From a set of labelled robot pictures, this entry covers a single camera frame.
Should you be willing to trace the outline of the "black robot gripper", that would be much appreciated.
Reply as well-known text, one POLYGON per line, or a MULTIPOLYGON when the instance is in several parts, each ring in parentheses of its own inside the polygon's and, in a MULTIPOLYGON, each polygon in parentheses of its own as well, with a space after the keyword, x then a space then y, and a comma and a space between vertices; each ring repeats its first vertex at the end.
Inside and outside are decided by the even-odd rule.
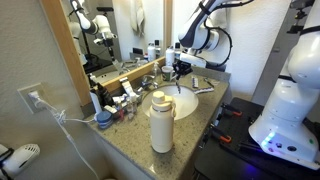
POLYGON ((175 62, 173 68, 175 70, 175 75, 173 77, 175 80, 179 80, 180 75, 181 78, 183 78, 192 72, 191 64, 184 61, 175 62))

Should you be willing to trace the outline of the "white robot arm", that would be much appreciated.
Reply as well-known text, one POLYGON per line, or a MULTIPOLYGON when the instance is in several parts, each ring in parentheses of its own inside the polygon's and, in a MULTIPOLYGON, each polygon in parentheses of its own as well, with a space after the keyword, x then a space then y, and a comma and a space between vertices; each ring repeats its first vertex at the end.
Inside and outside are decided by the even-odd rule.
MULTIPOLYGON (((192 50, 212 51, 219 42, 216 27, 206 25, 207 18, 216 10, 244 6, 254 0, 201 0, 191 17, 184 24, 178 39, 179 42, 192 50)), ((318 0, 291 0, 291 7, 302 10, 312 6, 306 27, 299 29, 300 35, 294 55, 290 58, 287 80, 302 86, 319 89, 319 20, 317 13, 320 5, 318 0)))

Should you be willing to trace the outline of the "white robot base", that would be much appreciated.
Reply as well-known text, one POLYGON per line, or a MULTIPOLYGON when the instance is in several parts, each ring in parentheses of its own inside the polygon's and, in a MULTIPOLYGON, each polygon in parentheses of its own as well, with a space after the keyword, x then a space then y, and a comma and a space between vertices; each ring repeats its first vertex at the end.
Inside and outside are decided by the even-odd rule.
POLYGON ((319 143, 303 120, 319 97, 317 89, 278 79, 257 120, 251 138, 272 156, 319 170, 319 143))

